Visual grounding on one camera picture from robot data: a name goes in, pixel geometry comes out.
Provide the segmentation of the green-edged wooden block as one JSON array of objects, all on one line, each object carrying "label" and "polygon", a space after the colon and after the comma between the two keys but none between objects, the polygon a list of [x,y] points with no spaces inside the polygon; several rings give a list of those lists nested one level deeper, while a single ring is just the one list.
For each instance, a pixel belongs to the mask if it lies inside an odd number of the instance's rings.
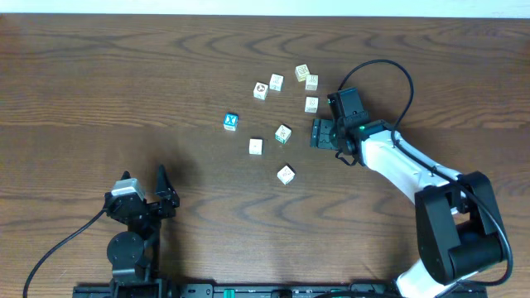
[{"label": "green-edged wooden block", "polygon": [[292,130],[285,126],[281,125],[275,132],[275,138],[277,141],[279,141],[281,144],[286,144],[289,140],[290,136],[292,134]]}]

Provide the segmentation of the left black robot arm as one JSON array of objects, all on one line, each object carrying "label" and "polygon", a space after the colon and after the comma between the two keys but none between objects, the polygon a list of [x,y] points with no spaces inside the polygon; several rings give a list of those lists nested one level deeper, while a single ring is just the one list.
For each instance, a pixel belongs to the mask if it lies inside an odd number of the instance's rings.
[{"label": "left black robot arm", "polygon": [[104,195],[104,212],[127,226],[107,246],[112,264],[112,297],[178,297],[179,286],[160,273],[161,221],[173,218],[180,198],[166,174],[158,167],[155,195],[149,203],[136,178],[124,171],[111,191]]}]

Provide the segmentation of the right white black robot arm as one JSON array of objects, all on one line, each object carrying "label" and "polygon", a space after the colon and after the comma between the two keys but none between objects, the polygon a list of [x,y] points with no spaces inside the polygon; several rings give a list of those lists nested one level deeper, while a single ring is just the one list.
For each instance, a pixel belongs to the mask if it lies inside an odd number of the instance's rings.
[{"label": "right white black robot arm", "polygon": [[311,146],[384,176],[415,206],[419,260],[396,280],[404,297],[441,297],[456,287],[478,289],[472,276],[513,264],[504,224],[487,176],[433,161],[389,123],[370,119],[355,88],[329,94],[331,120],[313,122]]}]

